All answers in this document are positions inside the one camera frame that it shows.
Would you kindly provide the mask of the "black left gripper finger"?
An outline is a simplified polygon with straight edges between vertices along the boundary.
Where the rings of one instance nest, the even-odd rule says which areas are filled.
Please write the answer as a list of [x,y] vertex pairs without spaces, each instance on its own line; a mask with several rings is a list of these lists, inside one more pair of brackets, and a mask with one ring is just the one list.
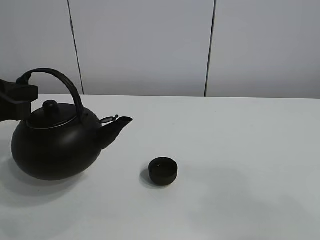
[[16,100],[0,94],[0,121],[21,121],[31,116],[31,99]]
[[0,99],[8,103],[33,102],[38,99],[38,87],[0,80]]

